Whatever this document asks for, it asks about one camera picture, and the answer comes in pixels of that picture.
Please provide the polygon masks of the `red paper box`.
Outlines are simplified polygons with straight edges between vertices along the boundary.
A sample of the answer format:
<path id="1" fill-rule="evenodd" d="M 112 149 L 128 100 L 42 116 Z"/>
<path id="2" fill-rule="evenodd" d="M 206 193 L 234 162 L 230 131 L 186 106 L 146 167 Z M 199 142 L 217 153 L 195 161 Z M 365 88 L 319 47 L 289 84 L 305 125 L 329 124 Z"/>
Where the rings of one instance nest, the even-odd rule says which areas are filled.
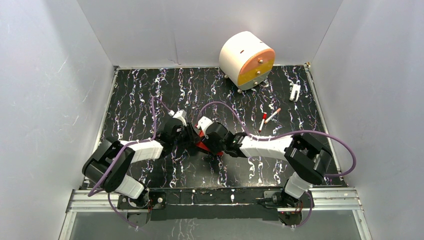
<path id="1" fill-rule="evenodd" d="M 200 132 L 198 133 L 198 136 L 200 137 L 200 140 L 198 142 L 195 143 L 195 146 L 198 147 L 199 149 L 201 149 L 203 152 L 208 153 L 208 154 L 212 154 L 215 156 L 223 156 L 224 152 L 220 151 L 220 152 L 212 152 L 203 142 L 202 139 L 204 138 L 205 134 L 202 130 L 200 130 Z"/>

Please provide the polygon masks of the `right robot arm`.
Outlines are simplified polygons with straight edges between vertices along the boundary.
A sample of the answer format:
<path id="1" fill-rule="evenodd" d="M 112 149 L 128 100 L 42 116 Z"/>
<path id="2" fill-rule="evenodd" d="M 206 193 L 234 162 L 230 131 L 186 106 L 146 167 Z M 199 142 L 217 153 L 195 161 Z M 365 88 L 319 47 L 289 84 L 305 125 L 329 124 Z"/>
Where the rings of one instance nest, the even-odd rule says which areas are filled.
<path id="1" fill-rule="evenodd" d="M 233 158 L 264 157 L 287 161 L 294 170 L 281 193 L 282 202 L 295 207 L 313 185 L 324 181 L 333 154 L 309 133 L 300 132 L 271 139 L 232 133 L 219 122 L 198 123 L 202 144 L 213 154 L 224 152 Z"/>

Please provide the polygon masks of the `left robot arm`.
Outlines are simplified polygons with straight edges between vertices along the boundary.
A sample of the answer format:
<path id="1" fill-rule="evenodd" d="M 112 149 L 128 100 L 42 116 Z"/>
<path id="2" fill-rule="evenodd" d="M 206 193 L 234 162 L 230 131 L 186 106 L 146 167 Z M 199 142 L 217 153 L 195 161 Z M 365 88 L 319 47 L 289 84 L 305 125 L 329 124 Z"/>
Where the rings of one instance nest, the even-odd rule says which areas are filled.
<path id="1" fill-rule="evenodd" d="M 95 183 L 95 188 L 127 196 L 135 207 L 144 208 L 150 200 L 148 189 L 127 174 L 131 164 L 166 157 L 177 145 L 192 147 L 200 140 L 199 131 L 191 123 L 171 118 L 153 139 L 106 138 L 85 162 L 82 174 Z"/>

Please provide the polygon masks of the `red capped white pen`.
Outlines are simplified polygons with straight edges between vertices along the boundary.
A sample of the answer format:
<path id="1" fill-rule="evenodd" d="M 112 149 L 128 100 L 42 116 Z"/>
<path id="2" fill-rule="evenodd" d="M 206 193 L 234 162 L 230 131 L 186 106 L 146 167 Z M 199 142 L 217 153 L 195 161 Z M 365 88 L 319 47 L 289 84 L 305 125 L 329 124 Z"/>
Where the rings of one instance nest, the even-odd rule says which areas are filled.
<path id="1" fill-rule="evenodd" d="M 263 126 L 264 126 L 264 124 L 265 124 L 265 121 L 266 121 L 266 119 L 267 119 L 267 113 L 266 112 L 264 112 L 263 113 L 263 115 L 262 115 L 262 120 L 261 120 L 261 123 L 260 123 L 260 126 L 259 126 L 259 129 L 258 129 L 258 132 L 260 133 L 260 132 L 262 132 L 262 129 L 263 129 Z"/>

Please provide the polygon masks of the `pink capped white pen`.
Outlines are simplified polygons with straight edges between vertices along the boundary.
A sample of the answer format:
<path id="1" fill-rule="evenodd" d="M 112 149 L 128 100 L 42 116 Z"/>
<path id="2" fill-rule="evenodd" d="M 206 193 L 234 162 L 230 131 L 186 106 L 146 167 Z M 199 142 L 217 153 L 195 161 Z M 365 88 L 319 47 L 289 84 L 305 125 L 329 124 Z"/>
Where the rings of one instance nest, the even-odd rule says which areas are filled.
<path id="1" fill-rule="evenodd" d="M 265 121 L 264 123 L 267 124 L 268 122 L 270 122 L 279 112 L 281 111 L 281 108 L 278 108 L 277 110 L 275 110 Z"/>

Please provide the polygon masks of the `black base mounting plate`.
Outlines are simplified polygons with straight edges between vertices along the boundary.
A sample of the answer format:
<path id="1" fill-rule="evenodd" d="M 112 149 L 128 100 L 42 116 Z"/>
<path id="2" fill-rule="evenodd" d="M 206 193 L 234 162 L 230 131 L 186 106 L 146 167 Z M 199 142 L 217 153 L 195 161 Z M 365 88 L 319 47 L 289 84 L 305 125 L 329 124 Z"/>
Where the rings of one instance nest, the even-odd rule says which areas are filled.
<path id="1" fill-rule="evenodd" d="M 311 191 L 291 198 L 282 187 L 152 188 L 143 200 L 120 195 L 118 210 L 145 212 L 153 221 L 262 219 L 298 224 L 315 206 Z"/>

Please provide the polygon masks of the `white round drawer cabinet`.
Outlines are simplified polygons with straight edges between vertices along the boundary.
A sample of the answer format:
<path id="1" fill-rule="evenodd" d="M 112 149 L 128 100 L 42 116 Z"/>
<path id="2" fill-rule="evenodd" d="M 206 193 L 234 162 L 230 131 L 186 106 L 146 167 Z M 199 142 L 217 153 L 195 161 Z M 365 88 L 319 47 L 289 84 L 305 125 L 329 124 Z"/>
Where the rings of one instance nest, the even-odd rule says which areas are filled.
<path id="1" fill-rule="evenodd" d="M 242 93 L 262 83 L 271 72 L 275 51 L 250 31 L 230 37 L 219 53 L 219 67 Z"/>

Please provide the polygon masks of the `white clip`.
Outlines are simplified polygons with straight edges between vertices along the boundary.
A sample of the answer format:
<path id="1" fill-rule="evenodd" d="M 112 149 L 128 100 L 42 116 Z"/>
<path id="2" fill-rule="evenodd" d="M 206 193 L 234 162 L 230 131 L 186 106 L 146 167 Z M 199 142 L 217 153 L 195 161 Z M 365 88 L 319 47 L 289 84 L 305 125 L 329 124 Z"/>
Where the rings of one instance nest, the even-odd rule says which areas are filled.
<path id="1" fill-rule="evenodd" d="M 301 86 L 298 84 L 293 84 L 289 100 L 292 102 L 297 102 L 300 96 Z"/>

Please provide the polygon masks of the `aluminium frame rail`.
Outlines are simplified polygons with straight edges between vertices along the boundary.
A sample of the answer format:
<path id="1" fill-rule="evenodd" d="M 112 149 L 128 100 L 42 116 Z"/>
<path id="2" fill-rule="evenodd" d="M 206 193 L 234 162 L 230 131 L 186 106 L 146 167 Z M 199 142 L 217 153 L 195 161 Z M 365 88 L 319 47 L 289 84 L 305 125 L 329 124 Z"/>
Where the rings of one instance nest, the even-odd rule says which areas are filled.
<path id="1" fill-rule="evenodd" d="M 66 208 L 65 220 L 59 235 L 60 240 L 69 240 L 75 223 L 76 214 L 80 212 L 112 212 L 108 194 L 100 192 L 88 196 L 88 190 L 73 190 Z M 315 211 L 352 210 L 355 223 L 362 240 L 371 240 L 363 205 L 353 187 L 315 187 L 311 190 Z"/>

